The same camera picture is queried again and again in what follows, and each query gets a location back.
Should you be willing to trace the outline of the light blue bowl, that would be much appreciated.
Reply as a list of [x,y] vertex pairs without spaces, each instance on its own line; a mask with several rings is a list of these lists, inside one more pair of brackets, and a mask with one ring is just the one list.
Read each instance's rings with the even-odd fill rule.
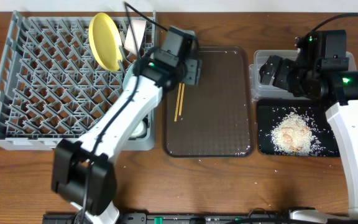
[[126,74],[124,75],[124,79],[123,79],[123,82],[122,82],[122,89],[123,90],[126,89],[128,83],[129,83],[129,80],[131,79],[131,77],[134,74],[134,66],[135,66],[135,64],[130,65],[129,68],[127,69],[127,71],[126,71]]

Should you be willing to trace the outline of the yellow plate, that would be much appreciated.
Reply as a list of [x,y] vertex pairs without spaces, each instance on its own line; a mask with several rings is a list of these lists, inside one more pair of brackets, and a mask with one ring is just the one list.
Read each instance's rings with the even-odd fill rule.
[[119,70],[121,37],[114,21],[103,12],[95,15],[88,30],[89,44],[97,63],[105,70]]

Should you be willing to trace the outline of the pale green cup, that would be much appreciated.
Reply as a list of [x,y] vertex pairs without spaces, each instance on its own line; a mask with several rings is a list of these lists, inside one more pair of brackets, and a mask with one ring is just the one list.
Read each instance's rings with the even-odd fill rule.
[[141,121],[130,135],[131,139],[144,138],[147,135],[148,125],[145,121]]

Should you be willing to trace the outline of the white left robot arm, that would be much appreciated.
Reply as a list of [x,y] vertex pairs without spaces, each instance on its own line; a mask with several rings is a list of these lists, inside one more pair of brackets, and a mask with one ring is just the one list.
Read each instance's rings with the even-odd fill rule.
[[54,150],[52,190],[78,209],[74,223],[116,223],[119,210],[114,164],[136,127],[164,94],[186,77],[196,84],[200,45],[194,31],[171,26],[163,45],[132,67],[127,85],[105,115],[77,141],[62,139]]

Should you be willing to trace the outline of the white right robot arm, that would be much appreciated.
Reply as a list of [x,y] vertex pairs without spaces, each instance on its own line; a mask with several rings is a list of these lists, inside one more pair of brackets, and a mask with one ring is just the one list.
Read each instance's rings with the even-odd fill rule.
[[349,216],[295,210],[303,223],[358,223],[358,70],[350,71],[344,30],[311,31],[296,40],[295,60],[270,54],[255,67],[262,85],[319,101],[339,149],[349,196]]

